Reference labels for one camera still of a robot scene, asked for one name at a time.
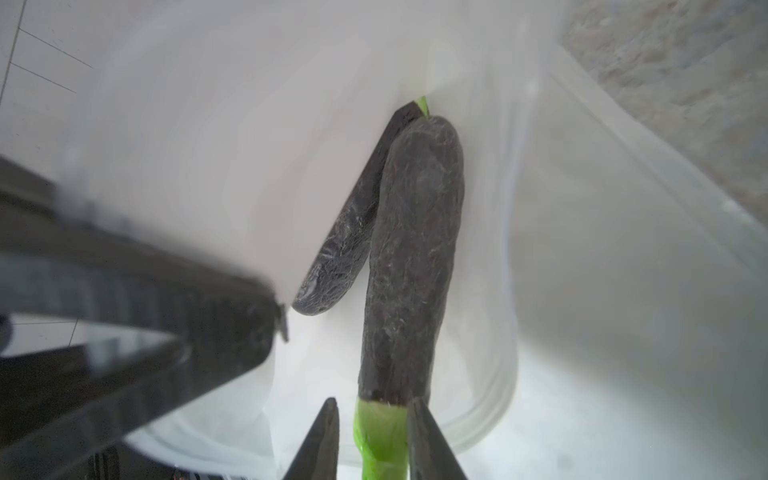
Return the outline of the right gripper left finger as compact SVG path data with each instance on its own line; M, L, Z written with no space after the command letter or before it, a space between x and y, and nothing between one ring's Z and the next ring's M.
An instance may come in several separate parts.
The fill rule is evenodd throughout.
M339 456L340 420L337 401L327 398L284 480L336 480Z

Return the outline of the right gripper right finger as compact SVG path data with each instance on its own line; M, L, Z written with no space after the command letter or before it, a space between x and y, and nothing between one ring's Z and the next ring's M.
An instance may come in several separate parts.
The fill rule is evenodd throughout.
M407 442L411 480L467 480L424 398L408 405Z

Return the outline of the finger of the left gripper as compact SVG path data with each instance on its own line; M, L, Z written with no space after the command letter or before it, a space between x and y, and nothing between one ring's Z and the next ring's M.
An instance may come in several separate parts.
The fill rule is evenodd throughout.
M1 163L1 312L134 327L179 341L179 405L259 366L284 315L256 280L57 217L54 186Z
M51 479L179 405L179 341L113 339L1 361L1 476Z

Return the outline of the clear zip-top bag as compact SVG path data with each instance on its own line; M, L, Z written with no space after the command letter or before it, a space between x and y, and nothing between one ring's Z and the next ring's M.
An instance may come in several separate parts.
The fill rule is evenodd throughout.
M430 408L474 479L763 479L767 234L544 70L557 1L171 1L98 67L71 219L296 295L395 110L465 197Z

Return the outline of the dark purple eggplant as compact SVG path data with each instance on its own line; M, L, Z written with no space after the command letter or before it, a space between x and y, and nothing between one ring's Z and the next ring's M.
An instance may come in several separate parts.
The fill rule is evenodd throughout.
M306 316L324 313L354 284L370 252L382 172L392 143L424 116L412 101L391 117L293 300L295 311Z
M365 479L404 479L407 405L428 399L464 200L454 126L422 117L393 142L371 238L354 440Z

